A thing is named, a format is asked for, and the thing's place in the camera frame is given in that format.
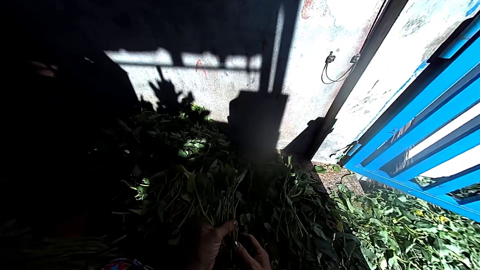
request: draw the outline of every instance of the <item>red stain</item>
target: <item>red stain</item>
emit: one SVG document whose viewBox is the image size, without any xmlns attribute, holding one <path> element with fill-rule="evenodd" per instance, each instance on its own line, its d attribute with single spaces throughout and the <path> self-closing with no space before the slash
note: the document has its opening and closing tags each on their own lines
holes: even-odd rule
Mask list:
<svg viewBox="0 0 480 270">
<path fill-rule="evenodd" d="M 308 11 L 308 9 L 311 8 L 312 4 L 313 4 L 313 0 L 305 0 L 305 2 L 303 3 L 303 7 L 301 9 L 301 17 L 303 19 L 308 19 L 309 18 L 308 14 L 307 14 L 307 11 Z"/>
<path fill-rule="evenodd" d="M 198 67 L 202 66 L 202 70 L 204 71 L 205 78 L 207 77 L 207 71 L 204 68 L 204 65 L 202 65 L 202 61 L 200 59 L 197 60 L 197 64 L 195 65 L 195 72 L 198 72 Z"/>
</svg>

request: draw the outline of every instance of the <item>colorful clothing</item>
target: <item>colorful clothing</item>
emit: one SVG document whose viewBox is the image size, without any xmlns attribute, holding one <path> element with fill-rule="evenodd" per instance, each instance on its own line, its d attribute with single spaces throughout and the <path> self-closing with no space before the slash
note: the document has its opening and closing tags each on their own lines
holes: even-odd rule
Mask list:
<svg viewBox="0 0 480 270">
<path fill-rule="evenodd" d="M 118 258 L 111 261 L 102 270 L 153 270 L 148 265 L 145 265 L 136 259 Z"/>
</svg>

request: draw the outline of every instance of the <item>peeling paint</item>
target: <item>peeling paint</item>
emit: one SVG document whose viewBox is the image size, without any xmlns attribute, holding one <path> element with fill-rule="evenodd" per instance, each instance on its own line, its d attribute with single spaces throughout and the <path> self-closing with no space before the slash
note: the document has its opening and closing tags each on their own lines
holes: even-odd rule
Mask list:
<svg viewBox="0 0 480 270">
<path fill-rule="evenodd" d="M 303 7 L 301 9 L 301 17 L 302 19 L 308 19 L 307 11 L 312 8 L 313 0 L 305 0 L 303 3 Z"/>
</svg>

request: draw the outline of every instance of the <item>metal bar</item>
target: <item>metal bar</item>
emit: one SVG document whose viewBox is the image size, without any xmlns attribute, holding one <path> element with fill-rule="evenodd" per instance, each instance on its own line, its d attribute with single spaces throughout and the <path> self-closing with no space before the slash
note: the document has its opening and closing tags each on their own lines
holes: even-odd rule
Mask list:
<svg viewBox="0 0 480 270">
<path fill-rule="evenodd" d="M 432 195 L 446 194 L 459 188 L 480 182 L 480 166 L 469 173 L 459 173 L 458 177 L 448 177 L 446 180 L 437 180 L 437 183 L 425 187 L 425 191 Z"/>
<path fill-rule="evenodd" d="M 401 128 L 417 114 L 419 114 L 430 103 L 437 99 L 450 86 L 455 84 L 471 69 L 480 62 L 480 38 L 475 40 L 457 59 L 455 59 L 445 70 L 438 75 L 425 89 L 418 94 L 403 110 L 396 115 L 392 121 L 387 123 L 383 129 L 375 135 L 364 147 L 350 159 L 349 163 L 359 164 L 378 147 L 380 147 L 388 138 L 391 137 L 392 130 Z"/>
<path fill-rule="evenodd" d="M 480 212 L 480 195 L 468 199 L 463 199 L 458 203 L 461 205 L 463 204 L 464 207 L 468 207 L 477 212 Z"/>
<path fill-rule="evenodd" d="M 470 133 L 462 139 L 452 143 L 444 149 L 436 152 L 435 154 L 404 170 L 399 175 L 395 176 L 395 179 L 397 179 L 397 181 L 409 181 L 413 177 L 421 174 L 422 172 L 426 172 L 429 169 L 438 166 L 445 161 L 452 159 L 453 157 L 456 157 L 459 154 L 479 145 L 479 138 L 480 129 L 477 129 L 476 131 Z"/>
<path fill-rule="evenodd" d="M 470 204 L 460 205 L 455 199 L 453 199 L 448 195 L 434 196 L 434 195 L 425 193 L 421 189 L 419 190 L 416 188 L 412 188 L 411 184 L 414 184 L 414 183 L 410 181 L 408 181 L 408 183 L 400 182 L 388 177 L 385 173 L 371 172 L 369 170 L 366 170 L 361 165 L 354 166 L 352 165 L 352 163 L 348 163 L 345 167 L 351 171 L 364 175 L 368 178 L 384 183 L 392 188 L 399 189 L 409 195 L 426 200 L 435 205 L 438 205 L 440 207 L 453 211 L 457 214 L 465 216 L 469 219 L 480 222 L 480 211 L 476 205 L 477 202 L 471 203 L 472 205 Z"/>
<path fill-rule="evenodd" d="M 460 33 L 448 47 L 440 54 L 440 58 L 451 58 L 465 43 L 480 30 L 480 16 L 473 21 Z"/>
<path fill-rule="evenodd" d="M 369 164 L 363 164 L 366 168 L 379 168 L 407 150 L 422 138 L 438 129 L 439 126 L 449 122 L 459 113 L 475 104 L 480 99 L 480 80 L 474 81 L 461 91 L 453 99 L 441 106 L 427 119 L 417 126 L 408 129 L 406 134 L 392 144 L 388 149 L 372 160 Z"/>
</svg>

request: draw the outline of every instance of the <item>hand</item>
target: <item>hand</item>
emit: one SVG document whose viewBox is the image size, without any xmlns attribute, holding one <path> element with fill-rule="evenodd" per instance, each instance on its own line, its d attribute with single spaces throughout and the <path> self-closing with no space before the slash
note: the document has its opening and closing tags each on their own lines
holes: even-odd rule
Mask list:
<svg viewBox="0 0 480 270">
<path fill-rule="evenodd" d="M 214 228 L 209 223 L 203 224 L 200 233 L 200 243 L 193 261 L 187 270 L 211 270 L 223 237 L 237 228 L 237 221 L 227 221 L 221 227 Z"/>
<path fill-rule="evenodd" d="M 267 252 L 258 243 L 257 239 L 251 234 L 246 234 L 252 241 L 253 251 L 255 255 L 253 258 L 248 254 L 247 250 L 237 241 L 235 241 L 235 250 L 243 260 L 245 269 L 248 270 L 271 270 L 270 261 Z"/>
</svg>

